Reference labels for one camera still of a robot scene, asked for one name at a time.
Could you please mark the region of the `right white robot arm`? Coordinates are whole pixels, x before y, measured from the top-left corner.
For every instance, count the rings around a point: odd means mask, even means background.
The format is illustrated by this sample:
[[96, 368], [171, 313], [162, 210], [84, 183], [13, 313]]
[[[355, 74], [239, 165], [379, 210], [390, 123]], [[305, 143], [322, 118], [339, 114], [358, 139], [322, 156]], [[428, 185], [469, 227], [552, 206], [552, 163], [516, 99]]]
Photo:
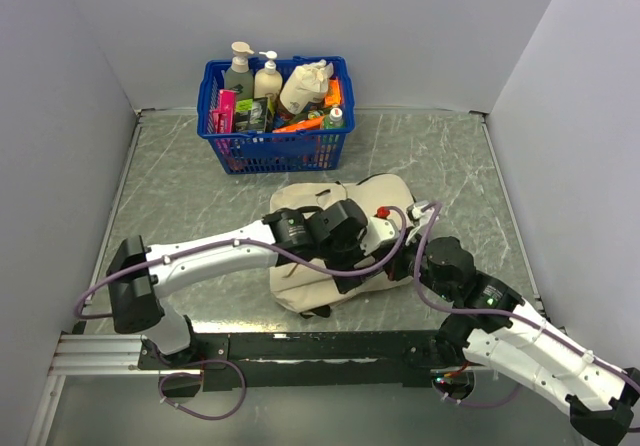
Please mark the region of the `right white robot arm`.
[[618, 445], [634, 432], [638, 369], [610, 364], [569, 338], [514, 289], [479, 271], [458, 239], [416, 238], [396, 254], [392, 271], [412, 276], [418, 295], [431, 290], [444, 300], [436, 340], [444, 362], [466, 360], [509, 377], [596, 445]]

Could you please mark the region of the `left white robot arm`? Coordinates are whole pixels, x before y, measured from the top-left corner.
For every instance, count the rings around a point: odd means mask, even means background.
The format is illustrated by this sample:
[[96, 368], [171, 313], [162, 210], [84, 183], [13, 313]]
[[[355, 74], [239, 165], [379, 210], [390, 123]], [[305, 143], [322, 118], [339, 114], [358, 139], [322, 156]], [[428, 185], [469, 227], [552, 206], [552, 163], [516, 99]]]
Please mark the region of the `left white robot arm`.
[[390, 219], [393, 210], [383, 206], [368, 216], [345, 199], [326, 209], [281, 208], [234, 231], [183, 243], [125, 239], [106, 277], [114, 330], [145, 336], [172, 366], [187, 367], [198, 344], [169, 296], [209, 278], [291, 262], [312, 268], [320, 260], [320, 272], [334, 277], [377, 272], [400, 249], [407, 228], [405, 219]]

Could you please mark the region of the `beige canvas backpack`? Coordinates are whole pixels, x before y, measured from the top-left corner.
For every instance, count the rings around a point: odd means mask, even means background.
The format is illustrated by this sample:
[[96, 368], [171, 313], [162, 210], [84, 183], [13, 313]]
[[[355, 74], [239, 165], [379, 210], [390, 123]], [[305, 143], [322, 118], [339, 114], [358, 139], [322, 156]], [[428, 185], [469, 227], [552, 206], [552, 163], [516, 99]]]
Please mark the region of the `beige canvas backpack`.
[[[303, 206], [319, 206], [323, 209], [342, 199], [354, 200], [361, 209], [372, 216], [381, 206], [407, 209], [415, 202], [404, 180], [390, 173], [365, 178], [357, 183], [295, 183], [277, 190], [270, 199], [272, 212], [280, 208], [297, 209]], [[320, 315], [358, 295], [385, 291], [405, 286], [407, 278], [392, 281], [382, 271], [364, 281], [355, 289], [342, 294], [336, 279], [312, 269], [291, 263], [272, 268], [270, 291], [275, 301], [294, 313]]]

